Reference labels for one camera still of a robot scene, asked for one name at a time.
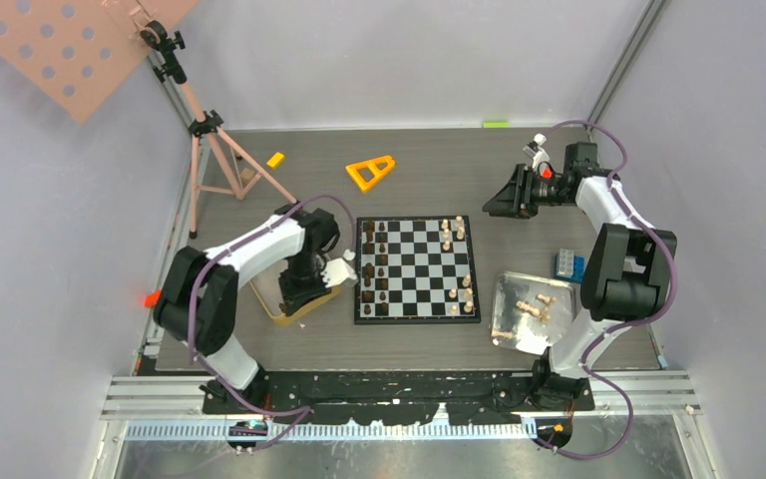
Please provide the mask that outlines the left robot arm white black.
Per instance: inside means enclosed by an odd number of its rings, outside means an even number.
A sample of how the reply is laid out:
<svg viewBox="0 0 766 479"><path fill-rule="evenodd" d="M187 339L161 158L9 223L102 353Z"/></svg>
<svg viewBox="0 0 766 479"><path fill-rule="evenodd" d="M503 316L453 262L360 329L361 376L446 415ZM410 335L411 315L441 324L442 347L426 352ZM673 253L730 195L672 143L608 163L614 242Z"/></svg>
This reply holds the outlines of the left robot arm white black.
<svg viewBox="0 0 766 479"><path fill-rule="evenodd" d="M332 292L357 273L355 254L325 258L340 237L334 215L300 205L277 210L258 229L205 250L185 246L173 257L153 306L153 320L195 352L228 384L239 411L257 411L266 397L260 364L234 335L240 288L284 261L278 290L288 315Z"/></svg>

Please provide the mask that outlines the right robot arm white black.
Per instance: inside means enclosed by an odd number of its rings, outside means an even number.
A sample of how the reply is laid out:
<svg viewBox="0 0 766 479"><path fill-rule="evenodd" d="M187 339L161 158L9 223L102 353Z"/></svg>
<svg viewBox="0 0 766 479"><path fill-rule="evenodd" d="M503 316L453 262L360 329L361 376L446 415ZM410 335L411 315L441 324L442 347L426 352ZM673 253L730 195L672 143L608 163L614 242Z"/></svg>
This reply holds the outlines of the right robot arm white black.
<svg viewBox="0 0 766 479"><path fill-rule="evenodd" d="M566 148L554 171L537 134L507 183L482 207L492 217L528 220L542 207L578 207L597 238L580 284L582 310L568 331L534 363L529 396L542 409L579 398L590 369L629 327L659 318L674 293L674 233L656 229L631 204L615 170L602 167L594 143Z"/></svg>

